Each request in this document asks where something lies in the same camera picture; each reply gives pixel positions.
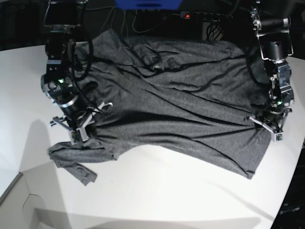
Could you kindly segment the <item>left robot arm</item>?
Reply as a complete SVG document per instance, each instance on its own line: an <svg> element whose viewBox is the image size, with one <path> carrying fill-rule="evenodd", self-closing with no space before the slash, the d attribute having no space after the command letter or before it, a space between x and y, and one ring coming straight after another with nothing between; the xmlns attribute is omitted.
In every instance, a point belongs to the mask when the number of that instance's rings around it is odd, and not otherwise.
<svg viewBox="0 0 305 229"><path fill-rule="evenodd" d="M269 131L272 141L279 142L284 138L283 127L295 102L290 83L292 70L287 62L287 57L292 56L294 50L290 38L290 17L273 12L271 8L275 5L272 0L257 0L251 6L253 30L269 83L263 85L254 81L266 88L268 100L260 111L248 119Z"/></svg>

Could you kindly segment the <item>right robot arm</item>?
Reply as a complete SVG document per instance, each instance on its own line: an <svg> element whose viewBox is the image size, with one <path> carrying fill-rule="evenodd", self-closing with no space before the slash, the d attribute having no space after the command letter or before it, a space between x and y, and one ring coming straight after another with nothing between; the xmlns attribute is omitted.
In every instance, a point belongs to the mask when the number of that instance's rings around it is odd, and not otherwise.
<svg viewBox="0 0 305 229"><path fill-rule="evenodd" d="M41 77L41 89L63 112L62 117L50 121L50 126L65 128L72 145L88 141L86 127L94 124L94 115L113 105L105 102L96 105L78 84L89 75L93 60L93 43L87 32L84 35L89 57L85 69L75 55L75 30L84 28L86 5L85 0L50 0L44 17L44 26L50 29L50 34L45 44L48 59L46 73Z"/></svg>

